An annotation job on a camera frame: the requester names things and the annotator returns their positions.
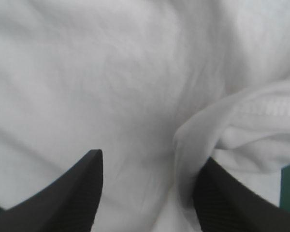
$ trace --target black object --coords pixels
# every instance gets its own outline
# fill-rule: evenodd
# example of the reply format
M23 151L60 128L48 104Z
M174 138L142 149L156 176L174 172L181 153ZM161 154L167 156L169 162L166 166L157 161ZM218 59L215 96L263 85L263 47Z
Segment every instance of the black object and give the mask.
M0 232L89 232L101 198L102 173L102 151L89 151L44 190L0 213Z
M194 206L203 232L290 232L290 213L241 184L210 158L197 178Z

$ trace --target textured black surface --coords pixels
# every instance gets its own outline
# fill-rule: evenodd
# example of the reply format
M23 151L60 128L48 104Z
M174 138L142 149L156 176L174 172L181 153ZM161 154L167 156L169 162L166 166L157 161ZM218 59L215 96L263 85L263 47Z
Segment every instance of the textured black surface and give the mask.
M290 213L267 202L212 158L193 193L203 232L290 232Z
M102 193L102 151L91 150L50 186L0 214L0 232L89 232Z

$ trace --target white garment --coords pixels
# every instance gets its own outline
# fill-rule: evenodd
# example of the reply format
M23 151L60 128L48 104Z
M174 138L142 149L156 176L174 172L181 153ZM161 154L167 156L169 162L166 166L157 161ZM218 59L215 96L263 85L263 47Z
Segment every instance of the white garment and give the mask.
M279 205L280 171L290 164L290 81L250 88L195 114L175 134L179 207L198 231L191 194L209 156Z
M214 131L203 153L187 124L177 133L187 153L176 150L176 178L189 189L179 154L194 176L219 139L228 156L234 146L224 104L240 98L221 99L287 78L290 0L0 0L0 206L102 149L94 231L197 231L172 187L175 131L201 109L223 112L202 119Z

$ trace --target white sheet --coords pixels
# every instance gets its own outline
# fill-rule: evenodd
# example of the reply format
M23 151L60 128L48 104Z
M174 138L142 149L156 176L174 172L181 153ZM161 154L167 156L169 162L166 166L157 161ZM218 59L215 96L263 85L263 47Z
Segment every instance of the white sheet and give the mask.
M290 0L0 0L0 205L99 148L94 231L198 231L170 190L176 129L287 78Z

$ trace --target white cloth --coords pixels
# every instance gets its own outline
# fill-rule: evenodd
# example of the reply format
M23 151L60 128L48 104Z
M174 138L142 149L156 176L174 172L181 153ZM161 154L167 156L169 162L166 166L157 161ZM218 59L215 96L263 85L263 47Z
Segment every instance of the white cloth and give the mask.
M219 138L230 156L247 140L225 142L223 107L240 98L220 99L287 78L290 0L0 0L0 205L25 200L98 148L94 231L198 231L177 202L173 176L184 189L194 180L179 158L201 156L187 165L195 175ZM184 124L174 155L176 129L202 109L222 112L202 119L213 132L195 142ZM201 152L189 145L202 139Z

